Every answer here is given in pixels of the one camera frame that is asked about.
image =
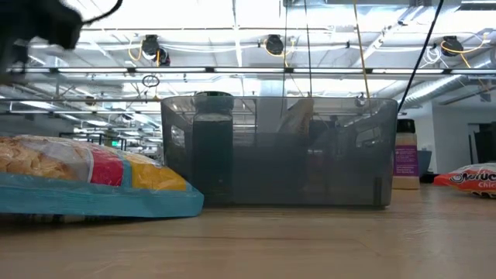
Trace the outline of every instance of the ceiling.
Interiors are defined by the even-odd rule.
[[[114,1],[67,0],[84,19],[109,10]],[[322,5],[311,1],[307,15],[298,6],[287,9],[279,0],[124,0],[114,15],[91,26],[85,26],[74,51],[62,51],[47,46],[41,40],[31,42],[30,67],[156,67],[140,54],[140,41],[145,35],[159,36],[160,45],[168,52],[171,67],[284,67],[283,57],[274,57],[264,48],[270,34],[286,38],[287,67],[308,68],[314,71],[328,68],[360,68],[360,47],[352,5]],[[435,6],[409,7],[409,1],[358,1],[358,23],[367,68],[413,68],[433,18]],[[445,1],[431,40],[439,45],[444,36],[456,36],[463,44],[467,60],[493,48],[493,6],[479,9],[470,1]],[[422,69],[466,67],[460,55],[439,55],[439,46],[429,50],[421,63]],[[127,109],[148,111],[147,118],[160,125],[158,102],[143,99],[193,95],[198,91],[226,91],[233,95],[350,97],[365,92],[362,74],[314,74],[310,86],[307,74],[261,73],[170,73],[158,74],[160,84],[147,89],[142,79],[147,74],[78,74],[65,73],[54,77],[47,74],[28,74],[29,84],[3,88],[2,96],[23,98],[107,98],[114,102],[57,103],[64,111],[94,111]],[[368,80],[374,97],[393,98],[404,92],[408,75],[371,75]],[[414,85],[441,77],[419,75]],[[445,102],[458,94],[479,90],[477,81],[460,86],[436,99]],[[475,96],[457,101],[454,105],[491,106],[494,102],[480,102]],[[16,103],[15,109],[46,109]],[[77,116],[74,120],[94,115]],[[117,115],[98,117],[107,126],[129,126]]]

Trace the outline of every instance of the yellow cable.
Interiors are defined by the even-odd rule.
[[[470,66],[470,64],[468,63],[468,60],[466,59],[465,55],[463,55],[463,53],[460,53],[460,56],[462,57],[463,62],[465,62],[466,66],[467,66],[467,67],[469,67],[469,68],[472,68],[472,67]],[[483,87],[483,88],[484,88],[487,92],[491,91],[491,90],[489,89],[489,87],[488,87],[487,85],[485,85],[485,84],[484,84],[484,82],[482,82],[482,80],[481,80],[480,78],[478,78],[478,81],[479,81],[480,85],[482,85],[482,87]]]
[[[482,42],[480,42],[480,45],[479,45],[478,47],[476,47],[476,48],[471,49],[471,50],[463,50],[463,51],[459,51],[459,50],[451,50],[451,49],[449,49],[449,48],[447,48],[447,47],[445,47],[445,46],[444,46],[444,43],[445,43],[446,41],[442,41],[442,42],[441,42],[441,47],[442,47],[444,50],[448,50],[449,52],[452,52],[452,53],[459,53],[459,54],[471,53],[471,52],[473,52],[473,51],[475,51],[475,50],[479,50],[479,49],[480,49],[480,48],[481,48],[481,47],[485,44],[485,42],[484,42],[485,40],[486,40],[486,35],[484,34],[484,37],[483,37],[483,39],[482,39]]]
[[[363,58],[363,47],[362,47],[362,38],[360,35],[360,27],[358,24],[358,12],[357,12],[357,0],[353,0],[353,9],[355,10],[355,20],[356,20],[356,32],[358,34],[358,44],[360,45],[360,59],[362,60],[362,72],[363,79],[365,80],[365,91],[367,92],[367,99],[370,99],[369,93],[369,84],[367,82],[367,72],[365,71],[365,59]]]
[[[138,54],[138,58],[136,58],[136,57],[134,57],[134,56],[133,56],[133,54],[131,53],[131,47],[129,47],[129,48],[127,49],[127,52],[128,52],[128,54],[129,54],[129,57],[130,57],[131,59],[133,59],[134,61],[138,61],[138,60],[141,58],[141,51],[142,51],[142,50],[141,50],[141,47],[142,47],[142,46],[143,46],[143,40],[141,40],[141,42],[139,43],[139,51],[140,51],[140,52],[139,52],[139,54]]]
[[[460,56],[462,57],[463,62],[465,62],[465,65],[467,67],[471,68],[470,64],[468,63],[467,59],[465,58],[465,55],[463,55],[463,53],[460,53]]]

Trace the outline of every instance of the black cable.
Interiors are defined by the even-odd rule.
[[[412,75],[410,76],[410,79],[408,80],[408,84],[405,89],[405,93],[403,94],[403,97],[401,98],[400,105],[398,106],[398,112],[401,111],[401,107],[403,106],[403,103],[405,103],[406,96],[408,95],[408,91],[410,91],[410,87],[412,86],[413,82],[413,77],[415,76],[415,73],[417,72],[417,69],[420,66],[420,63],[422,62],[422,58],[424,57],[425,49],[429,45],[429,41],[431,40],[431,35],[432,31],[434,30],[434,26],[436,25],[437,18],[439,14],[441,13],[441,8],[443,7],[444,0],[439,0],[439,5],[437,6],[436,14],[434,15],[434,19],[432,20],[431,23],[431,28],[429,29],[429,32],[427,33],[427,37],[425,38],[424,46],[422,47],[422,51],[420,51],[420,55],[418,56],[417,63],[415,64],[415,67],[413,68]]]
[[[307,22],[308,73],[310,75],[310,97],[312,96],[312,59],[310,55],[310,31],[308,29],[307,0],[305,0],[305,19]]]
[[[288,0],[286,1],[286,23],[284,25],[284,59],[282,61],[282,67],[283,67],[283,74],[282,74],[282,92],[281,92],[281,118],[282,114],[284,111],[284,90],[286,89],[286,48],[288,47],[288,10],[289,10],[289,5],[288,5]]]
[[[286,5],[286,23],[284,25],[284,59],[282,61],[282,67],[284,69],[284,72],[282,74],[282,97],[284,97],[284,89],[285,89],[285,84],[286,84],[286,49],[288,48],[288,10],[289,7]]]

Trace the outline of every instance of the red snack bag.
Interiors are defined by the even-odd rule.
[[[474,164],[434,178],[435,185],[453,186],[460,191],[496,198],[496,164]]]

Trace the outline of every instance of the hanging wire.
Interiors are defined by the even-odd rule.
[[[129,55],[129,57],[134,60],[134,61],[138,61],[140,58],[141,58],[141,52],[142,52],[142,48],[143,48],[143,40],[141,40],[141,42],[139,43],[139,53],[138,53],[138,57],[134,57],[133,54],[131,53],[131,44],[133,43],[133,39],[131,39],[129,41],[129,48],[127,49],[127,53]]]
[[[425,49],[429,45],[429,41],[431,40],[431,35],[432,31],[434,30],[434,26],[436,25],[437,18],[439,17],[439,14],[441,13],[441,8],[443,7],[444,0],[439,0],[439,4],[437,6],[436,14],[434,15],[434,19],[432,20],[431,27],[429,28],[429,32],[427,33],[427,37],[425,38],[424,42],[424,47],[420,51],[420,55],[418,56],[417,63],[415,64],[415,67],[413,68],[412,75],[410,76],[410,79],[408,80],[408,85],[406,86],[405,93],[403,94],[403,97],[401,97],[400,105],[398,106],[398,112],[401,111],[401,107],[403,107],[403,104],[405,103],[406,96],[408,95],[408,91],[410,91],[410,87],[412,86],[413,78],[415,77],[415,73],[417,72],[417,69],[420,66],[420,62],[422,62],[422,58],[424,57]]]
[[[284,24],[284,57],[283,57],[283,64],[282,67],[284,69],[284,72],[282,74],[282,97],[284,97],[284,89],[286,88],[286,66],[288,65],[286,63],[286,48],[288,47],[286,38],[288,38],[288,0],[286,1],[286,19],[285,19],[285,24]]]
[[[307,0],[305,0],[305,19],[307,22],[308,74],[310,77],[310,94],[308,96],[311,97],[312,92],[313,92],[313,90],[312,90],[312,58],[311,58],[312,55],[310,55],[310,32],[308,29]]]
[[[365,58],[363,58],[363,47],[362,47],[362,36],[360,35],[360,25],[358,24],[358,12],[357,12],[357,0],[353,0],[353,10],[355,12],[356,20],[356,34],[358,35],[358,44],[360,46],[360,59],[362,60],[362,72],[363,80],[365,82],[365,92],[367,93],[367,99],[370,99],[369,84],[367,81],[367,72],[365,71]]]

